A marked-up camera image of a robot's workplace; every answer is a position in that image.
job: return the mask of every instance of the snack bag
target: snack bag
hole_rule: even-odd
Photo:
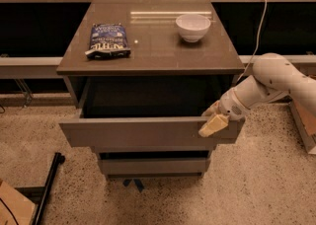
[[[125,28],[119,24],[97,24],[92,27],[89,59],[111,59],[130,55]]]

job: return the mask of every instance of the bowl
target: bowl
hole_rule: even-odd
[[[210,20],[198,14],[187,14],[176,19],[180,36],[188,42],[196,42],[203,38],[207,33]]]

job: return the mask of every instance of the drawer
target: drawer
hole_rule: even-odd
[[[73,147],[207,149],[235,142],[243,125],[232,121],[209,138],[198,135],[207,121],[200,115],[219,90],[212,76],[91,77],[77,114],[60,126]]]
[[[209,159],[99,161],[100,170],[107,178],[202,176],[209,164]]]

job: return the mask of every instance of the floor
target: floor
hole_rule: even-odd
[[[106,181],[89,148],[71,148],[58,122],[75,109],[68,94],[0,95],[0,178],[44,185],[58,169],[42,224],[315,224],[316,156],[306,154],[288,104],[247,116],[235,144],[219,145],[204,177],[143,179],[144,191]]]

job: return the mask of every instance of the cabinet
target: cabinet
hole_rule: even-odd
[[[175,19],[189,12],[214,21],[197,43],[177,32]],[[100,23],[125,27],[130,57],[87,59]],[[208,0],[94,0],[57,68],[78,109],[60,126],[72,147],[91,147],[107,178],[202,176],[243,122],[202,138],[200,115],[243,69]]]

